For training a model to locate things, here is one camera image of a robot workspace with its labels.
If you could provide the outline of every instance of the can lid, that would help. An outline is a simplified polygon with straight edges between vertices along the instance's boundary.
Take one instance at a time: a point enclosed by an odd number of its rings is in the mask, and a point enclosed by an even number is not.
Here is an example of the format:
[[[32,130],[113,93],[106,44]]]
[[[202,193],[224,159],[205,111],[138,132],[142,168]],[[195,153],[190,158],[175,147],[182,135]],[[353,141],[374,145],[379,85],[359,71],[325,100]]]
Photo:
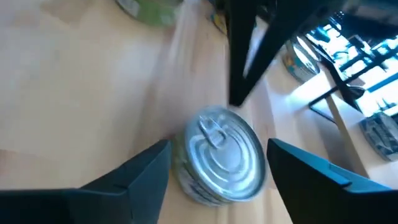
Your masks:
[[[198,181],[230,201],[249,200],[262,188],[265,158],[250,126],[222,107],[199,112],[185,131],[187,157]]]

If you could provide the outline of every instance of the pull tab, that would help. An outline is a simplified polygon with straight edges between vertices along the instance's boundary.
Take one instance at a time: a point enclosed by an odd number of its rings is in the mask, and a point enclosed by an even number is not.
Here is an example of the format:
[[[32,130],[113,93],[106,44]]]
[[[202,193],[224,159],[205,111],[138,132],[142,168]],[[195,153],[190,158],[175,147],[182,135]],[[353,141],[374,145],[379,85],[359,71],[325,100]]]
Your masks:
[[[205,135],[207,141],[215,148],[220,149],[226,144],[227,135],[213,119],[204,118],[202,116],[199,117],[199,127]],[[223,138],[220,142],[215,142],[215,137],[217,135],[221,135]]]

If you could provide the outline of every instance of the wooden surface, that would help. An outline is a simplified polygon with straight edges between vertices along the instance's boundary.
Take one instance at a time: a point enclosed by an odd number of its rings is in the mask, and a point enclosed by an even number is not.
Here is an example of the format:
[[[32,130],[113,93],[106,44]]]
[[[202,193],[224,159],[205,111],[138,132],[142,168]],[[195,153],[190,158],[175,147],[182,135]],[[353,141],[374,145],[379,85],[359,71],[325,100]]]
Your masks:
[[[186,1],[168,29],[131,19],[112,0],[0,4],[0,189],[80,187],[180,131],[204,106],[227,106],[227,41],[206,19],[206,1]],[[259,22],[253,49],[265,29]],[[337,128],[306,107],[316,88],[299,87],[278,56],[232,110],[264,149],[278,137],[338,159]],[[291,220],[271,174],[252,202],[222,208],[191,201],[171,175],[159,223]]]

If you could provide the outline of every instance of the tin can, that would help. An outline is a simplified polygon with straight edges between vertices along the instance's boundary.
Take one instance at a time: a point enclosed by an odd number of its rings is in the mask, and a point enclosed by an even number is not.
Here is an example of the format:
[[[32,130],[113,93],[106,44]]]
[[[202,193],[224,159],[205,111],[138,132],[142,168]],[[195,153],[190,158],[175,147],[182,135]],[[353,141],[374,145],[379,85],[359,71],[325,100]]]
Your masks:
[[[152,26],[172,26],[183,0],[116,0],[135,19]]]
[[[285,46],[286,53],[282,56],[282,61],[289,73],[300,83],[309,81],[320,72],[317,64],[320,57],[302,39],[296,37],[288,40]]]
[[[172,139],[173,171],[183,191],[207,206],[248,201],[266,179],[266,160],[251,127],[222,107],[200,111]]]

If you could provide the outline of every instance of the metal can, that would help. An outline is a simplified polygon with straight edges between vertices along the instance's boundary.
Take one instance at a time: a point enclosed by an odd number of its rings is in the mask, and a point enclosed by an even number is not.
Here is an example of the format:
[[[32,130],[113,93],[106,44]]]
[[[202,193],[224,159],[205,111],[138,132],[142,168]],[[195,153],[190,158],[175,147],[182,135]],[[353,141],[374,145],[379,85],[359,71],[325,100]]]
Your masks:
[[[135,19],[152,26],[172,26],[183,0],[116,0]]]
[[[287,51],[282,56],[282,61],[289,73],[300,83],[309,81],[320,72],[317,64],[320,57],[302,39],[296,37],[288,40],[285,46]]]
[[[220,206],[252,199],[266,179],[266,160],[251,127],[222,107],[200,111],[172,139],[173,170],[197,202]]]

